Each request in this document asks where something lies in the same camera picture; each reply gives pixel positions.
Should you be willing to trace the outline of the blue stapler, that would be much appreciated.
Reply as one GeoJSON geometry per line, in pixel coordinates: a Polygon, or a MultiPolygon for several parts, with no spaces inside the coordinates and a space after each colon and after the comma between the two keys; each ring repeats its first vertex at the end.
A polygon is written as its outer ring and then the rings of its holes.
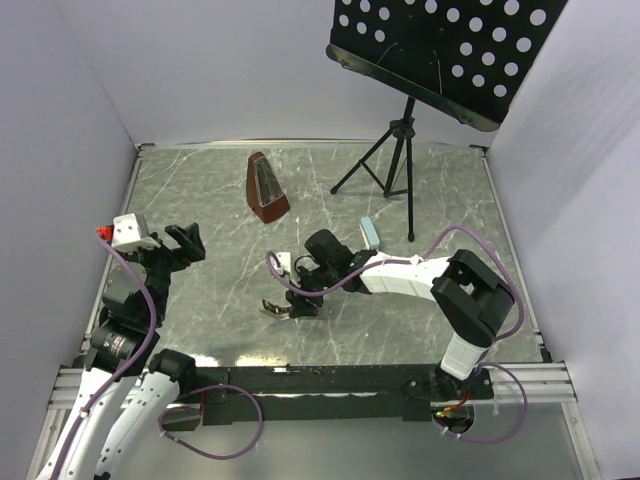
{"type": "Polygon", "coordinates": [[[368,216],[362,217],[359,226],[366,248],[378,250],[381,242],[372,219],[368,216]]]}

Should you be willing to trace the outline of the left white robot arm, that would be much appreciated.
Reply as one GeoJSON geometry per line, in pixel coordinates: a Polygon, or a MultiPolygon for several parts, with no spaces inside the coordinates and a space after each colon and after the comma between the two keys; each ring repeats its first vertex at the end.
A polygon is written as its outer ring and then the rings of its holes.
{"type": "Polygon", "coordinates": [[[117,265],[107,277],[71,412],[39,478],[115,478],[165,407],[196,393],[194,359],[154,349],[172,274],[204,260],[206,250],[197,223],[165,232],[176,247],[149,231],[140,214],[97,228],[117,265]]]}

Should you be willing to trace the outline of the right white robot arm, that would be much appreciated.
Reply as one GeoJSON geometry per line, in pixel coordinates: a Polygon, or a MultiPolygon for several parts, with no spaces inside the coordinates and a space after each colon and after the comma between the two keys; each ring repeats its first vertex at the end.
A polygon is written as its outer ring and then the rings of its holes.
{"type": "Polygon", "coordinates": [[[502,326],[519,292],[495,253],[493,270],[468,249],[449,257],[429,253],[392,256],[376,249],[351,251],[330,231],[314,233],[306,242],[307,257],[315,266],[294,260],[286,266],[280,257],[269,261],[276,279],[287,288],[291,316],[315,316],[324,297],[336,290],[365,295],[397,294],[434,302],[453,329],[436,375],[438,390],[458,398],[472,384],[472,373],[493,344],[507,335],[502,326]]]}

